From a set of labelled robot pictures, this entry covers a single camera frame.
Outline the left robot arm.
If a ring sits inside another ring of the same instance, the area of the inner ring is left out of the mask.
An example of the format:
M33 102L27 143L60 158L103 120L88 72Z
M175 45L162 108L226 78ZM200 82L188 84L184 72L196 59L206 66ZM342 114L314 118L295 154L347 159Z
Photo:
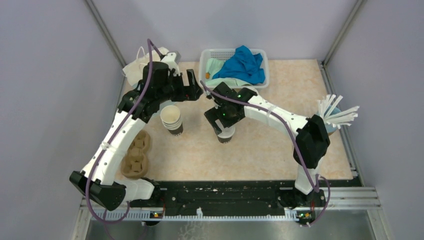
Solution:
M160 202L161 194L151 180L116 179L116 172L136 135L161 104L197 101L203 94L194 70L187 69L186 73L188 85L182 73L169 63L155 61L144 67L137 87L122 97L111 127L90 162L70 174L70 182L87 199L108 211L134 200L142 200L149 207Z

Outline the brown cardboard cup carrier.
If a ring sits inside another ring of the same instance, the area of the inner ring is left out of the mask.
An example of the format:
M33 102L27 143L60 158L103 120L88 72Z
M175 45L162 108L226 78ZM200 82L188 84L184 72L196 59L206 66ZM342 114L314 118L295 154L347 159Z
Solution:
M151 136L141 130L131 142L120 164L121 174L128 179L141 179L149 170L148 151L151 148Z

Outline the stack of paper cups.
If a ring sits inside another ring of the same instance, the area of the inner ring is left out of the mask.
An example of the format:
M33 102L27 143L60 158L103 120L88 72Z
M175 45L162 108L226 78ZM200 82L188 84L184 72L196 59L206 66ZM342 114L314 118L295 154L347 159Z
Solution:
M160 119L163 126L173 136L179 136L183 133L183 121L180 109L175 105L168 105L160 112Z

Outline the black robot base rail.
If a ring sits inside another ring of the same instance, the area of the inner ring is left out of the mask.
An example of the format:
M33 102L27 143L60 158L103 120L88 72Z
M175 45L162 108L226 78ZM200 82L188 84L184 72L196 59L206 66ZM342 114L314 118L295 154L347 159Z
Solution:
M106 221L295 221L307 223L321 211L380 210L373 187L357 179L320 181L319 193L301 196L292 180L159 181L149 200L134 200L115 210L92 204Z

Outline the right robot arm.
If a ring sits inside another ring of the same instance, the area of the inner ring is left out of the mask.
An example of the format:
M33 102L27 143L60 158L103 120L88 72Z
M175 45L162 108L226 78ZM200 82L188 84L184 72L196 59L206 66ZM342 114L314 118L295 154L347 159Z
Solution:
M245 86L236 91L220 83L214 89L207 86L204 89L207 99L214 101L214 107L204 115L216 135L248 118L290 138L294 148L292 157L299 168L289 207L312 208L325 200L319 186L319 167L331 141L320 116L307 117L284 110L265 100L253 87Z

